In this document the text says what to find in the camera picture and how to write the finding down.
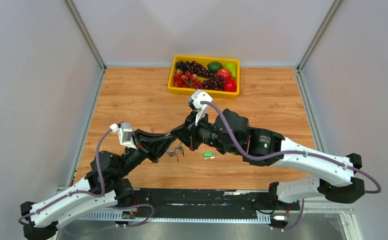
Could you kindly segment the large silver keyring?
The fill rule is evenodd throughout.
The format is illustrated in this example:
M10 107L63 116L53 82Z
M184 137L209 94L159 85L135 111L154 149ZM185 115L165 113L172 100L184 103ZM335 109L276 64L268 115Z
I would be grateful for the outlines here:
M172 149L168 149L166 151L167 155L171 158L176 158L176 161L179 162L179 157L182 156L184 157L185 156L185 153L184 153L184 148L183 148L183 145L182 143L179 143L177 144L174 148Z

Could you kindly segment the green key tag with key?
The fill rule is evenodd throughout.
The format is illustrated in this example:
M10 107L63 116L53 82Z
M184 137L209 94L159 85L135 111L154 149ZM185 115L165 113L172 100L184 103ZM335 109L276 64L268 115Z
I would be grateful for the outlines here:
M215 158L215 154L212 153L212 152L204 152L203 153L203 158L206 160L206 159L214 159Z

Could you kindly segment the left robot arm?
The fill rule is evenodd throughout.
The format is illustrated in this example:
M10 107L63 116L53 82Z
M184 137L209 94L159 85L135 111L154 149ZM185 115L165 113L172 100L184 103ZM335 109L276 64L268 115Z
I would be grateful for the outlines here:
M122 154L101 151L105 137L116 133ZM157 163L176 137L169 133L132 131L128 123L114 123L100 138L91 171L84 178L50 199L21 204L19 223L28 240L48 240L65 225L102 208L128 208L134 191L126 176L144 160Z

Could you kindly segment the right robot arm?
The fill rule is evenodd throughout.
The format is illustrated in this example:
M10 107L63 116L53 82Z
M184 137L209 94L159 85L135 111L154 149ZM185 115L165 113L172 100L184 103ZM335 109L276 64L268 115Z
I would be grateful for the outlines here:
M251 127L246 117L225 109L214 123L206 115L196 122L196 111L183 124L171 130L190 150L201 144L216 148L221 154L241 155L230 135L233 134L242 149L265 160L242 160L258 167L285 167L309 174L309 177L291 182L273 182L269 186L268 204L279 209L286 203L323 196L328 201L352 204L365 195L364 181L354 175L361 168L361 157L352 153L333 156L302 146L280 133Z

